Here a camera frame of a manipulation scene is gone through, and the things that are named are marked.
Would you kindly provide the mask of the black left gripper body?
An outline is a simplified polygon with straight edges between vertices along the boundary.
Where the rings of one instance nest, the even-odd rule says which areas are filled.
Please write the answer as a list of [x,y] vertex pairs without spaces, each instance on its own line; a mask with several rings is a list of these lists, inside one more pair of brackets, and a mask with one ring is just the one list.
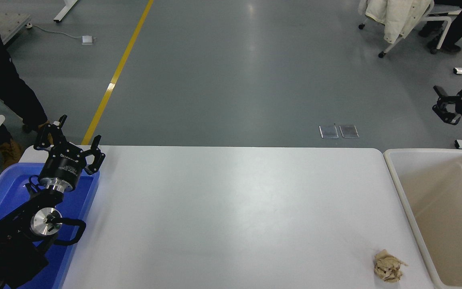
[[75,189],[84,168],[82,152],[81,148],[72,144],[52,146],[38,176],[39,184],[47,186],[49,181],[59,179],[66,183],[66,189]]

